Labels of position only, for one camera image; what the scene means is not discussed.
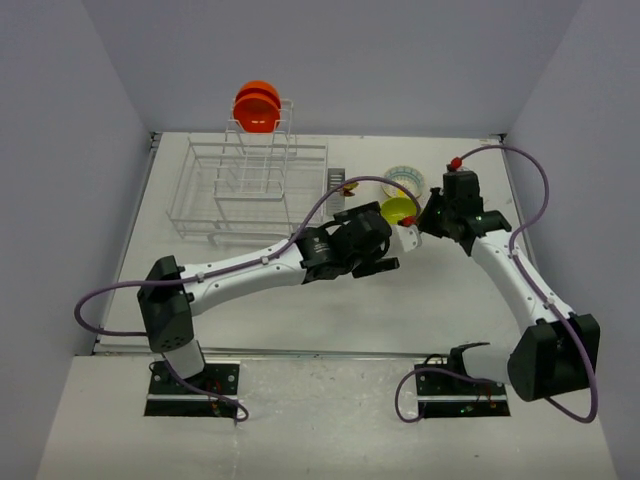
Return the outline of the lime green bowl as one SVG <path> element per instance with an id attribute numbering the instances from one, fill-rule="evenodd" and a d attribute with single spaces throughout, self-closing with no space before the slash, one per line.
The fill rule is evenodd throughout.
<path id="1" fill-rule="evenodd" d="M 417 207 L 407 197 L 393 197 L 388 198 L 381 204 L 380 213 L 391 226 L 406 226 L 415 222 Z"/>

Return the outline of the yellow sun pattern bowl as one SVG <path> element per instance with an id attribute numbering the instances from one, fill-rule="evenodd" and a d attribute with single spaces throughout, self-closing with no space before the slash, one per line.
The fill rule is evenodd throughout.
<path id="1" fill-rule="evenodd" d="M 400 165 L 391 167 L 384 173 L 384 177 L 402 185 L 416 198 L 421 197 L 424 187 L 426 186 L 424 175 L 411 166 Z M 389 198 L 406 196 L 404 191 L 389 184 L 383 184 L 381 189 Z"/>

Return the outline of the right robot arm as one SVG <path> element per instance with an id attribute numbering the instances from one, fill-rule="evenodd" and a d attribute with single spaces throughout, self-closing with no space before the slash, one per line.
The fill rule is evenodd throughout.
<path id="1" fill-rule="evenodd" d="M 457 243 L 487 274 L 516 320 L 520 339 L 502 350 L 487 342 L 452 349 L 448 385 L 467 393 L 481 380 L 509 384 L 527 402 L 586 389 L 594 373 L 600 327 L 578 315 L 544 282 L 498 211 L 487 211 L 472 171 L 449 171 L 417 223 L 422 233 Z"/>

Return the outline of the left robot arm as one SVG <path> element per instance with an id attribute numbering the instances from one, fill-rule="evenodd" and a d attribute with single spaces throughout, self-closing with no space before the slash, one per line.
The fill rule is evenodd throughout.
<path id="1" fill-rule="evenodd" d="M 378 203 L 341 212 L 319 227 L 301 227 L 270 247 L 210 264 L 178 265 L 172 256 L 157 260 L 137 292 L 152 352 L 163 357 L 172 380 L 195 393 L 208 369 L 193 319 L 212 308 L 276 288 L 355 278 L 398 268 L 388 256 L 395 230 Z"/>

